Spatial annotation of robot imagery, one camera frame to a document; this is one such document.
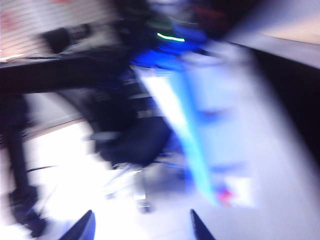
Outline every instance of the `floor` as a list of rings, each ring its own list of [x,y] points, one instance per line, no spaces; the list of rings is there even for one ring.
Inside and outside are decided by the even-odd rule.
[[[118,170],[110,170],[107,162],[92,154],[92,143],[85,140],[89,134],[87,124],[79,122],[25,143],[28,168],[56,166],[29,174],[40,194],[36,209],[43,209],[43,216],[54,226],[54,235],[50,231],[48,239],[58,239],[89,209],[96,217],[96,240],[106,236],[114,240],[194,239],[190,209],[210,203],[192,181],[179,178],[176,168],[154,163],[146,170],[151,213],[142,213],[135,205],[130,174],[113,184],[119,191],[108,199],[104,185]],[[14,224],[8,214],[4,194],[11,188],[6,154],[5,149],[1,151],[1,234],[29,239],[28,231]],[[177,154],[167,161],[181,164],[184,157]]]

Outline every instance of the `black office chair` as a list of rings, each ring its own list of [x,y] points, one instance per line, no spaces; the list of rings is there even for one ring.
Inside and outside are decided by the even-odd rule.
[[[120,169],[112,180],[128,171],[134,171],[134,199],[143,212],[150,211],[145,189],[144,168],[155,162],[163,152],[172,130],[160,116],[139,118],[134,126],[120,133],[116,139],[105,140],[100,155],[110,161],[114,169]]]

